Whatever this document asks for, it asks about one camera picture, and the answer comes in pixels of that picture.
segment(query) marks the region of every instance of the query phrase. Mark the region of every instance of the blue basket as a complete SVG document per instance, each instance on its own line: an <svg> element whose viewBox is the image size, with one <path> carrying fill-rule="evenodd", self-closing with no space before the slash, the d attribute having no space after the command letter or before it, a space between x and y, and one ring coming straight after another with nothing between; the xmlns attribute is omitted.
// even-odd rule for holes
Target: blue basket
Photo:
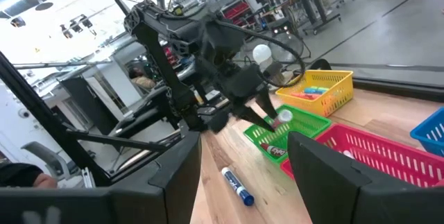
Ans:
<svg viewBox="0 0 444 224"><path fill-rule="evenodd" d="M444 107L414 128L410 136L417 139L427 152L444 157Z"/></svg>

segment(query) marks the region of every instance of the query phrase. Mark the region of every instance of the green object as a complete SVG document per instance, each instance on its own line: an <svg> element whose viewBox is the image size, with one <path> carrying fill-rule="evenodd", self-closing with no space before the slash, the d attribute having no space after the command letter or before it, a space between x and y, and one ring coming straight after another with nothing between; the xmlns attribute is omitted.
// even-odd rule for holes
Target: green object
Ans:
<svg viewBox="0 0 444 224"><path fill-rule="evenodd" d="M290 105L282 105L276 111L279 114L283 110L289 110L293 113L293 118L288 123L283 123L277 127L274 133L269 132L257 125L252 125L244 131L244 135L252 141L256 147L267 157L270 161L281 164L287 157L288 153L281 157L274 157L266 152L260 145L262 143L269 144L275 147L287 149L287 137L290 131L300 132L310 138L316 137L326 130L332 123L325 117L320 117L316 114L299 110ZM265 121L272 124L273 120L270 117L265 117Z"/></svg>

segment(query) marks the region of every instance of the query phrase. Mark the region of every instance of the wooden table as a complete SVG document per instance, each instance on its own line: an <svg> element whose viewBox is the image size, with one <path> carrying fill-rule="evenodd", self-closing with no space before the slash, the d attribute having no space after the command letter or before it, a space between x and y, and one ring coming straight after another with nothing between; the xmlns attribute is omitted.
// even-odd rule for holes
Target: wooden table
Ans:
<svg viewBox="0 0 444 224"><path fill-rule="evenodd" d="M275 106L282 104L272 96ZM441 103L355 89L355 97L330 119L422 149L410 130L435 112ZM262 112L253 105L257 112ZM219 134L202 134L202 167L192 224L311 223L296 183L268 161L248 141L246 121L231 119ZM254 195L255 205L245 207L220 170L229 166Z"/></svg>

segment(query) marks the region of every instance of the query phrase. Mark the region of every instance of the plastic basket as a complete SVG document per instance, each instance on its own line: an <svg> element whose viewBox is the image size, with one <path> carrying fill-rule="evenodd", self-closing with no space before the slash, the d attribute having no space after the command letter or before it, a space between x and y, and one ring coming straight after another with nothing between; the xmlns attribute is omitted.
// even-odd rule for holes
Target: plastic basket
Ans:
<svg viewBox="0 0 444 224"><path fill-rule="evenodd" d="M336 151L350 151L356 160L419 187L444 177L444 158L342 124L334 124L316 141ZM287 159L281 169L293 178Z"/></svg>
<svg viewBox="0 0 444 224"><path fill-rule="evenodd" d="M410 132L428 152L444 157L444 107Z"/></svg>
<svg viewBox="0 0 444 224"><path fill-rule="evenodd" d="M293 113L293 119L288 123L283 123L277 130L272 133L259 126L253 125L244 131L244 135L252 141L256 147L267 157L270 161L280 164L288 155L281 157L274 157L268 154L260 145L266 143L279 148L287 149L287 135L290 131L298 131L308 137L315 137L330 126L331 121L324 117L316 116L310 112L299 110L290 105L282 105L276 111L279 113L282 110L290 110ZM265 121L272 123L270 117L265 117Z"/></svg>
<svg viewBox="0 0 444 224"><path fill-rule="evenodd" d="M290 88L279 89L276 91L276 94L286 104L308 110L323 117L328 117L352 99L352 74L353 71L307 70L300 83ZM298 98L291 95L291 93L295 92L303 93L304 88L310 86L326 87L329 88L329 90L315 100Z"/></svg>

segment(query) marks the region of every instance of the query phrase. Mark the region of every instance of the yellow basket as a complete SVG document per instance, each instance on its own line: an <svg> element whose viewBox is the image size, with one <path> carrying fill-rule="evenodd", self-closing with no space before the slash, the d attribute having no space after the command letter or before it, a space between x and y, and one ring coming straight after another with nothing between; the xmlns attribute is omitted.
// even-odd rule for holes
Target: yellow basket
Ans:
<svg viewBox="0 0 444 224"><path fill-rule="evenodd" d="M279 89L276 94L284 103L307 110L319 116L328 117L336 109L353 97L353 71L307 70L304 78L295 86ZM291 93L304 93L306 87L329 88L315 100L292 96Z"/></svg>

